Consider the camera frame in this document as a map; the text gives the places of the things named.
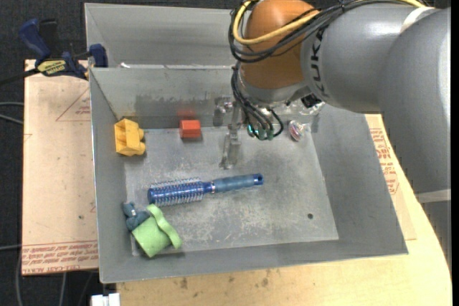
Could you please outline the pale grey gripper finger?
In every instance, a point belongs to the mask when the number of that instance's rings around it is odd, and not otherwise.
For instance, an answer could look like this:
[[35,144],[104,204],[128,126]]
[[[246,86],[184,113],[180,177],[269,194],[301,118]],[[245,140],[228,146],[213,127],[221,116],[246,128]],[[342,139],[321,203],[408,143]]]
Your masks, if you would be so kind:
[[230,165],[235,166],[240,157],[240,149],[242,142],[240,139],[231,139],[230,141]]
[[222,159],[219,163],[219,167],[223,169],[229,169],[232,166],[230,159],[230,148],[231,148],[231,137],[230,134],[226,134],[224,137]]

